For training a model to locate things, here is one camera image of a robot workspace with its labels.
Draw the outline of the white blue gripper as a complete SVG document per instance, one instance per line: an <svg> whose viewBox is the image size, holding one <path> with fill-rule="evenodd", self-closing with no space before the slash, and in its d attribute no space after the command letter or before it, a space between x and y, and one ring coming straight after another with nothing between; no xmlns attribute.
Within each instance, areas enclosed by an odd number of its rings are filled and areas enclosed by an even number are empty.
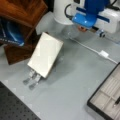
<svg viewBox="0 0 120 120"><path fill-rule="evenodd" d="M105 8L97 14L91 14L83 6L76 6L72 22L87 29L96 27L113 34L120 30L120 12Z"/></svg>

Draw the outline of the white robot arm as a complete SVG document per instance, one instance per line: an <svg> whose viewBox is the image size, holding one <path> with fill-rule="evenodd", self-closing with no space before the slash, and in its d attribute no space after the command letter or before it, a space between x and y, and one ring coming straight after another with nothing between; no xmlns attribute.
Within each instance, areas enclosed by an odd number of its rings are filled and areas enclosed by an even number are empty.
<svg viewBox="0 0 120 120"><path fill-rule="evenodd" d="M72 21L87 29L115 33L120 29L120 0L80 0Z"/></svg>

